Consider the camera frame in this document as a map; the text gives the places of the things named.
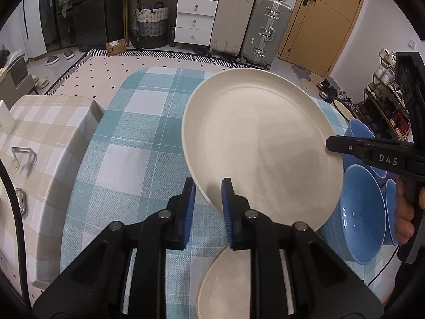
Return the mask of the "right hand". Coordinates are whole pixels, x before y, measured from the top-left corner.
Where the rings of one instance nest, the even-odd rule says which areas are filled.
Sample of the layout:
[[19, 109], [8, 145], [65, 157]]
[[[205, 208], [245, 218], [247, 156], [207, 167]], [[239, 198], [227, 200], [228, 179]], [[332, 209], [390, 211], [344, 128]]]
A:
[[408, 243], [415, 233], [412, 219], [414, 219], [414, 206], [406, 199], [406, 185], [401, 177], [396, 180], [396, 213], [395, 237], [401, 245]]

